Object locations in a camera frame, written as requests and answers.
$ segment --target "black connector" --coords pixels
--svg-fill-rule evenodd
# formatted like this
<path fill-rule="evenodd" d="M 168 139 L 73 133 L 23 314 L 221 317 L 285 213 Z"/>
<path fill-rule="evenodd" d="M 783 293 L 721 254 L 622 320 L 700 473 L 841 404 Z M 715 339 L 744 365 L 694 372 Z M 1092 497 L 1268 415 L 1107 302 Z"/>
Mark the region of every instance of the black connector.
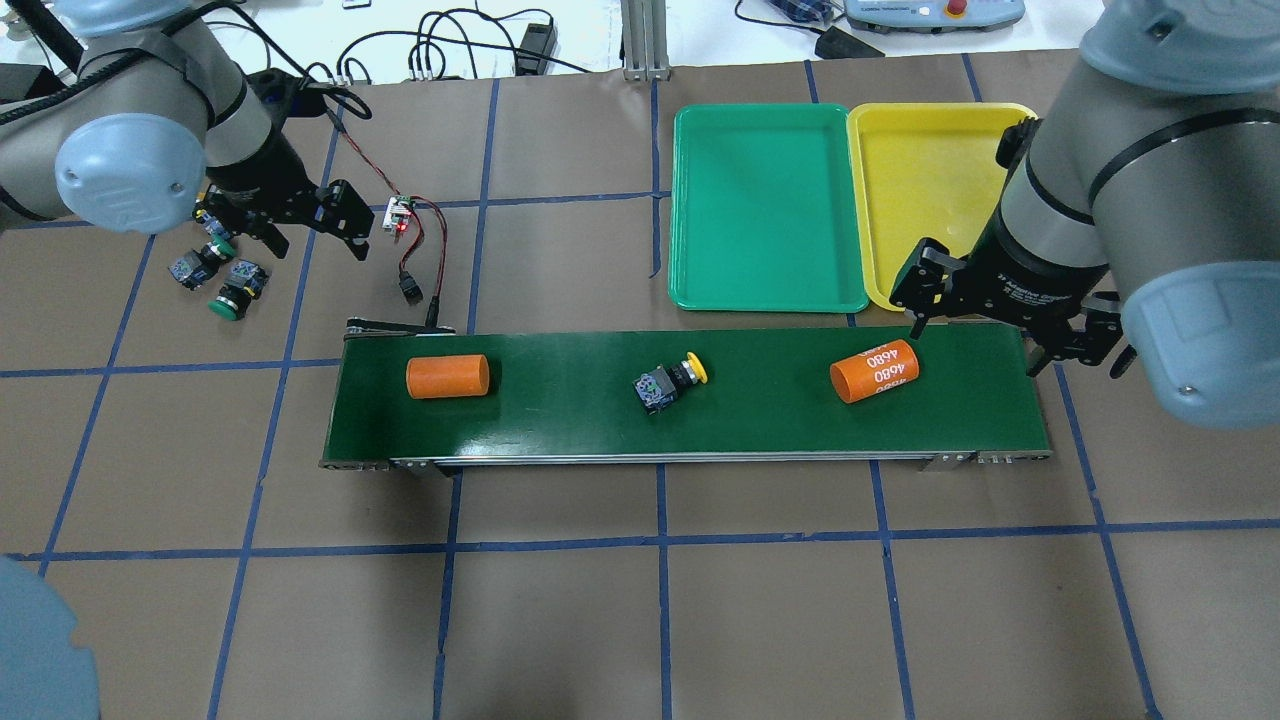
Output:
<path fill-rule="evenodd" d="M 422 301 L 422 288 L 417 287 L 417 281 L 413 279 L 413 275 L 404 270 L 401 270 L 401 292 L 410 305 L 417 305 Z"/>
<path fill-rule="evenodd" d="M 525 37 L 520 40 L 520 49 L 539 55 L 550 55 L 556 50 L 556 26 L 529 23 L 525 28 Z M 517 55 L 517 76 L 544 76 L 547 74 L 547 60 L 532 55 Z"/>
<path fill-rule="evenodd" d="M 884 54 L 867 45 L 861 40 L 849 35 L 836 26 L 827 28 L 827 32 L 818 37 L 818 44 L 813 47 L 813 54 L 823 60 L 837 58 L 883 58 Z"/>

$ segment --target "black tube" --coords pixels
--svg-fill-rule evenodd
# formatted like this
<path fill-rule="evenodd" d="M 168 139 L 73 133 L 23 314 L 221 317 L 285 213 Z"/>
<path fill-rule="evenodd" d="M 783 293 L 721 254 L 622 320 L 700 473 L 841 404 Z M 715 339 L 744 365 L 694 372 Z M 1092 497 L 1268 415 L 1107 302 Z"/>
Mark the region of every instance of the black tube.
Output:
<path fill-rule="evenodd" d="M 72 33 L 67 32 L 63 23 L 58 22 L 58 18 L 45 8 L 41 0 L 8 1 L 13 12 L 18 13 L 18 17 L 27 22 L 27 27 L 31 28 L 32 35 L 38 37 L 54 55 L 58 55 L 59 60 L 72 70 L 79 69 L 84 49 L 81 47 L 79 41 Z"/>

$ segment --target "blue plaid cloth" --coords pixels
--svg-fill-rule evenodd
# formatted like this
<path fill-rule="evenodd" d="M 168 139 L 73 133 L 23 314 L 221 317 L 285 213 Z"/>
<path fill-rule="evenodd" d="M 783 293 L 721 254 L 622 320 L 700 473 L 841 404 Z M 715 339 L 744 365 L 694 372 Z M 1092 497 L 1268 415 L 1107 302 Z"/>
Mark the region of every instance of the blue plaid cloth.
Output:
<path fill-rule="evenodd" d="M 769 4 L 797 23 L 831 23 L 836 10 L 831 0 L 769 0 Z"/>

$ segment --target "motor with yellow cap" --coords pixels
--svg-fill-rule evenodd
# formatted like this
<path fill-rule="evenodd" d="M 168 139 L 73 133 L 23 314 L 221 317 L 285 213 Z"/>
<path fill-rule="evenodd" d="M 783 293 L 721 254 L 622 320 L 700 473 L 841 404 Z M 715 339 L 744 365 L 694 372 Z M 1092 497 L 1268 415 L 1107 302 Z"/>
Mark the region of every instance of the motor with yellow cap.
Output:
<path fill-rule="evenodd" d="M 689 352 L 678 364 L 671 368 L 658 365 L 653 372 L 636 378 L 632 384 L 640 396 L 640 402 L 644 404 L 645 413 L 653 415 L 675 402 L 686 389 L 707 380 L 703 361 Z"/>

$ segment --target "green tray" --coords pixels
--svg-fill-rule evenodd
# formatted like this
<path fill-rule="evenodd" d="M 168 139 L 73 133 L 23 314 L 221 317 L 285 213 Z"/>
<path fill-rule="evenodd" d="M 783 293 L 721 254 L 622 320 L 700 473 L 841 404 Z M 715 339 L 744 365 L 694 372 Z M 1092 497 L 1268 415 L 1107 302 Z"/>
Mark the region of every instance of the green tray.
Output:
<path fill-rule="evenodd" d="M 867 307 L 840 105 L 676 115 L 668 292 L 685 310 Z"/>
<path fill-rule="evenodd" d="M 1041 457 L 1048 438 L 1023 341 L 995 323 L 931 325 L 920 378 L 846 405 L 828 368 L 908 328 L 795 328 L 346 342 L 323 465 Z M 631 383 L 695 351 L 710 374 L 646 415 Z M 404 365 L 484 354 L 485 397 L 411 400 Z"/>

